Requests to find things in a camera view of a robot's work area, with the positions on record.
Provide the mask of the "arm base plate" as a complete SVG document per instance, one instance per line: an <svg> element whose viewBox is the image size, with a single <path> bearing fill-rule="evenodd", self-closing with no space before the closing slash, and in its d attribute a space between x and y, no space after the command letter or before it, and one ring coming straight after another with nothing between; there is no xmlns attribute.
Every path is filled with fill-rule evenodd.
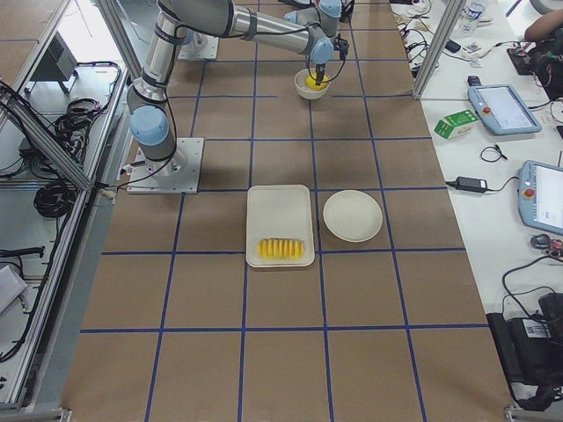
<svg viewBox="0 0 563 422"><path fill-rule="evenodd" d="M147 159L137 148L135 165L128 173L127 191L131 194L196 194L199 188L203 138L177 139L172 159L157 163Z"/></svg>
<svg viewBox="0 0 563 422"><path fill-rule="evenodd" d="M219 39L206 34L188 32L178 59L181 61L213 61L217 57Z"/></svg>

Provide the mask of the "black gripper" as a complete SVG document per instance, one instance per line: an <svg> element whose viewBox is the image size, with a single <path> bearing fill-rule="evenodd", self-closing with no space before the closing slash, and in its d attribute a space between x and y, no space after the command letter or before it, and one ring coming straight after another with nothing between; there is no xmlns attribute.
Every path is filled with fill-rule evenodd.
<svg viewBox="0 0 563 422"><path fill-rule="evenodd" d="M324 82L325 81L325 64L324 63L317 63L315 68L315 76L314 80L316 82Z"/></svg>

